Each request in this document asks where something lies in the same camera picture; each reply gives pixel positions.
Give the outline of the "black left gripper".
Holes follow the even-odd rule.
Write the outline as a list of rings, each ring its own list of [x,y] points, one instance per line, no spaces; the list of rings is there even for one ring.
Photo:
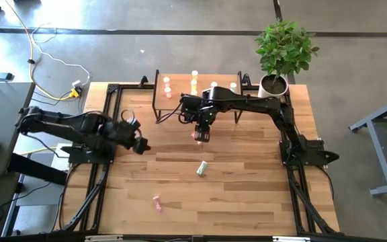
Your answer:
[[[148,139],[142,137],[139,128],[140,122],[135,118],[115,122],[110,132],[110,139],[127,149],[134,147],[134,152],[142,155],[145,150],[151,148],[148,145]]]

